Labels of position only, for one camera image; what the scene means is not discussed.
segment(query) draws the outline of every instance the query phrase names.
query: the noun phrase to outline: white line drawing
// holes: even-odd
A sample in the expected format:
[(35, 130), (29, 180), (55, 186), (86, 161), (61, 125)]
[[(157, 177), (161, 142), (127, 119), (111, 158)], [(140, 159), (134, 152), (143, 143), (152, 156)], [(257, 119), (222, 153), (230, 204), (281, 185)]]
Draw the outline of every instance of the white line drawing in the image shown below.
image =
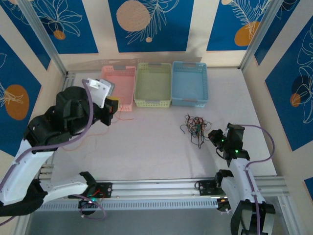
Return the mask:
[(252, 7), (250, 0), (221, 0), (223, 5), (230, 5), (233, 8), (235, 17), (241, 21), (243, 26), (249, 29), (249, 37), (252, 39), (256, 31), (256, 23), (264, 15), (271, 0), (261, 0), (256, 7)]
[[(1, 0), (12, 14), (24, 24), (28, 24), (20, 8), (11, 2), (13, 0)], [(75, 25), (83, 18), (82, 15), (68, 10), (67, 0), (30, 0), (35, 12), (44, 25), (48, 34), (59, 40), (65, 39), (65, 33), (80, 36), (81, 32)]]
[(303, 123), (308, 124), (313, 120), (313, 24), (304, 36), (297, 63), (300, 65), (301, 84), (292, 94), (291, 104), (294, 107), (303, 104)]
[(281, 19), (283, 11), (291, 11), (293, 10), (295, 4), (298, 0), (284, 0), (281, 7), (279, 8), (276, 16), (277, 18)]
[(128, 0), (118, 9), (116, 16), (129, 38), (128, 45), (136, 40), (152, 42), (162, 26), (167, 25), (165, 14), (172, 11), (179, 0)]
[[(0, 69), (5, 63), (7, 55), (0, 53)], [(10, 92), (7, 92), (3, 85), (0, 83), (0, 107), (2, 107), (6, 102), (10, 104), (10, 101), (14, 101), (20, 104), (23, 104), (21, 100), (23, 95), (13, 95)]]

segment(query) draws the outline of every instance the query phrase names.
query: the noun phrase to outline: tangled wire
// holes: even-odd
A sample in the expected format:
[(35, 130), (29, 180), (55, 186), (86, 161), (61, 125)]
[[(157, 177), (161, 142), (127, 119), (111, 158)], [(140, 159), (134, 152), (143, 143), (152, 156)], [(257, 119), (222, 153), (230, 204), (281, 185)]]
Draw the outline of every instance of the tangled wire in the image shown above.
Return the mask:
[(191, 143), (197, 145), (198, 148), (201, 148), (201, 145), (204, 143), (204, 141), (209, 140), (209, 138), (204, 135), (204, 132), (211, 129), (212, 123), (204, 120), (201, 117), (193, 117), (193, 116), (190, 116), (189, 114), (185, 116), (185, 119), (186, 119), (186, 122), (185, 124), (180, 126), (180, 129), (185, 134), (184, 130), (181, 127), (186, 126), (188, 129), (188, 132), (191, 134), (191, 140), (190, 140)]

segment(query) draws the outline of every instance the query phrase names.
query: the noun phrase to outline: pink plastic basket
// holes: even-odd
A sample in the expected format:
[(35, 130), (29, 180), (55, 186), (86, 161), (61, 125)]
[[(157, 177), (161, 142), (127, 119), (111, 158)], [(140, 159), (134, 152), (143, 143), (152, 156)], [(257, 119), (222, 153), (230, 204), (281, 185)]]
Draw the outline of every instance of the pink plastic basket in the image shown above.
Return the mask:
[(136, 67), (104, 66), (101, 78), (115, 84), (112, 96), (119, 98), (119, 111), (131, 112), (135, 88)]

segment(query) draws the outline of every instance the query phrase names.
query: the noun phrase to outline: robotic arm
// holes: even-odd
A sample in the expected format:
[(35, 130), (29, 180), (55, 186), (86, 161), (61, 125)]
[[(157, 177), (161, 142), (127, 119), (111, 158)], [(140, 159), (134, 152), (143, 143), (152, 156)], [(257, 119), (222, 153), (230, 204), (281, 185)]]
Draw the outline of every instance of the robotic arm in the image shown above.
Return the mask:
[(228, 124), (227, 136), (223, 131), (213, 130), (209, 139), (216, 151), (227, 161), (229, 170), (220, 170), (215, 176), (215, 187), (226, 193), (233, 211), (231, 218), (232, 235), (271, 235), (274, 224), (275, 208), (262, 197), (253, 174), (248, 168), (250, 157), (243, 147), (245, 128)]
[(15, 160), (0, 183), (0, 216), (27, 215), (60, 197), (94, 193), (96, 181), (88, 172), (57, 183), (34, 180), (44, 162), (57, 150), (56, 146), (76, 141), (69, 139), (85, 133), (86, 127), (98, 120), (107, 126), (111, 124), (118, 101), (107, 96), (114, 84), (90, 78), (83, 80), (83, 84), (85, 89), (69, 87), (58, 93), (55, 106), (30, 121)]

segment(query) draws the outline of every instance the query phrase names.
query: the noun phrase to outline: basket handle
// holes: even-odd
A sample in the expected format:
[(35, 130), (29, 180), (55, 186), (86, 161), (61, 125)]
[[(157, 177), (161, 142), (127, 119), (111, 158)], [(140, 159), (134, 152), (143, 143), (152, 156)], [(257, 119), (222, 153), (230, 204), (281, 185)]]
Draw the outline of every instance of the basket handle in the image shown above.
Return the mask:
[(149, 67), (151, 68), (155, 68), (155, 67), (161, 67), (162, 64), (161, 63), (148, 63)]
[(145, 100), (145, 102), (150, 104), (159, 104), (161, 100)]
[(114, 65), (113, 69), (114, 70), (125, 70), (126, 66), (124, 66), (124, 65)]
[(195, 64), (195, 63), (186, 63), (186, 62), (184, 62), (184, 63), (182, 63), (185, 67), (196, 67), (197, 66), (197, 64)]
[(197, 102), (197, 99), (183, 99), (182, 101), (187, 101), (187, 102)]

